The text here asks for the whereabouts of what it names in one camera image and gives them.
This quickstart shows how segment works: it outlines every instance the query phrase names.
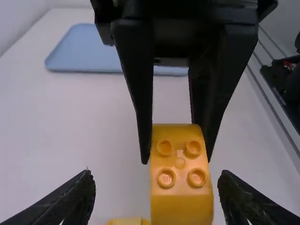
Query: small yellow block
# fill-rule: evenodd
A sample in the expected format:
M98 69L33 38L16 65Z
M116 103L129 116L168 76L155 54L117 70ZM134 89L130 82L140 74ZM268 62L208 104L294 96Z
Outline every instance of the small yellow block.
M150 178L152 225L212 224L212 184L199 126L153 126Z
M149 225L148 220L137 217L137 218L119 218L111 219L107 225Z

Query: white wall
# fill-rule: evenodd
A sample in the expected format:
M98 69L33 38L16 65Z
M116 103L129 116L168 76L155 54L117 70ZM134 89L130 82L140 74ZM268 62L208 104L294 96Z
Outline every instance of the white wall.
M48 10L51 0L0 0L0 56Z
M54 7L91 8L90 0L52 0Z
M278 0L278 7L262 23L267 33L288 52L295 53L300 31L300 0Z

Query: blue plastic tray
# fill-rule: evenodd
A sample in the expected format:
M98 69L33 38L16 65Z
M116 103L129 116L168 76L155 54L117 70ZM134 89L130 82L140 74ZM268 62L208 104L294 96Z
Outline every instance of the blue plastic tray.
M104 45L90 23L72 26L45 60L45 67L53 72L123 73L115 47ZM183 76L188 68L155 66L154 74Z

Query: white table surface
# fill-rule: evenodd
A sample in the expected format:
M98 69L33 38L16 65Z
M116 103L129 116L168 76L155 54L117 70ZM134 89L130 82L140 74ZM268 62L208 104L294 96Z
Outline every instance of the white table surface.
M54 74L44 60L89 9L52 9L0 58L0 222L88 167L97 185L91 225L150 216L135 111L121 75ZM155 123L190 123L188 79L155 77ZM247 74L225 112L210 164L215 224L224 225L223 169L300 215L300 176Z

